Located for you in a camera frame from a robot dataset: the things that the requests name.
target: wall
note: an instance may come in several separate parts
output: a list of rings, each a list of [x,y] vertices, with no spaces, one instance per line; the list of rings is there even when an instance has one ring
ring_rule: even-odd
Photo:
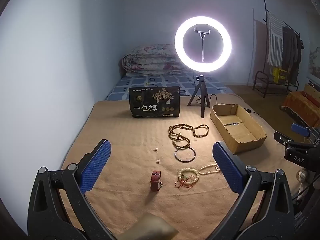
[[[121,0],[10,0],[0,17],[0,197],[27,231],[38,169],[59,169],[120,76]]]
[[[314,10],[311,2],[309,0],[266,1],[269,10],[292,25],[308,44],[308,22],[305,11]],[[216,77],[231,84],[251,83],[250,72],[253,71],[256,55],[254,19],[260,22],[265,19],[263,0],[124,0],[126,49],[140,44],[173,43],[180,24],[190,17],[199,15],[212,17],[222,23],[232,40],[230,59],[225,66],[214,73]],[[307,64],[308,57],[305,52],[303,63]]]

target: clothes rack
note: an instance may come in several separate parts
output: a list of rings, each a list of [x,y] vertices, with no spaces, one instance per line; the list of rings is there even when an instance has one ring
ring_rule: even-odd
[[[266,0],[264,0],[264,8],[266,10],[266,20],[264,20],[266,22],[266,25],[267,25],[267,39],[266,39],[266,55],[265,55],[265,59],[264,59],[264,65],[263,65],[263,70],[258,70],[256,72],[256,75],[255,75],[255,78],[254,78],[254,83],[253,83],[253,88],[252,90],[257,90],[259,91],[260,93],[263,94],[263,98],[266,97],[266,95],[286,95],[288,94],[288,91],[289,90],[289,87],[295,87],[296,90],[298,91],[298,87],[299,87],[299,82],[297,81],[297,85],[295,84],[292,84],[289,80],[286,81],[285,84],[279,84],[279,83],[275,83],[275,82],[272,82],[270,81],[270,78],[269,78],[269,74],[268,73],[265,73],[265,68],[266,68],[266,62],[267,62],[267,56],[268,56],[268,41],[269,41],[269,33],[268,33],[268,12],[269,10],[267,10],[267,5],[266,5]],[[290,29],[292,29],[297,35],[300,36],[300,33],[296,32],[292,27],[290,27],[286,22],[282,21],[287,27],[289,27]],[[261,73],[262,75],[264,75],[265,77],[258,77],[259,73]],[[260,81],[262,81],[263,83],[266,84],[265,87],[256,87],[256,83],[257,83],[257,79],[259,79]],[[268,93],[268,89],[269,89],[269,85],[272,84],[272,85],[279,85],[279,86],[286,86],[286,90],[284,89],[276,89],[274,92],[271,92],[271,93]]]

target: black bangle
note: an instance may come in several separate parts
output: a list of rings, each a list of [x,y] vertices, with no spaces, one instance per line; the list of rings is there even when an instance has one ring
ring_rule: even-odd
[[[180,159],[177,157],[177,151],[178,151],[178,150],[181,150],[181,149],[188,149],[188,148],[193,151],[193,153],[194,153],[193,158],[192,158],[191,160],[187,160],[187,161],[180,160]],[[189,146],[179,147],[179,148],[176,149],[176,151],[174,152],[174,157],[175,157],[179,162],[189,163],[189,162],[191,162],[191,161],[193,161],[193,160],[195,159],[195,157],[196,157],[196,152],[195,152],[195,150],[194,150],[193,148],[191,148],[191,147],[189,147]]]

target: black snack bag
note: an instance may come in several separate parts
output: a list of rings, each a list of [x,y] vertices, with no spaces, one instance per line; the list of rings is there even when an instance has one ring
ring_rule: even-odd
[[[133,117],[179,117],[180,87],[129,88]]]

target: blue gripper pad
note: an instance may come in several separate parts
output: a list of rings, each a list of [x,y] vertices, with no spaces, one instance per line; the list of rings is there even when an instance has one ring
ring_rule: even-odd
[[[310,131],[309,131],[308,128],[303,127],[301,125],[298,125],[296,123],[293,123],[291,125],[291,130],[294,131],[297,134],[300,134],[300,135],[304,136],[304,137],[309,137],[310,136]]]
[[[90,163],[86,166],[81,174],[80,191],[82,194],[84,194],[86,191],[92,190],[104,165],[106,165],[110,154],[111,144],[106,140],[97,150]]]
[[[216,142],[212,153],[230,189],[241,194],[248,180],[244,163],[229,151],[224,142]]]

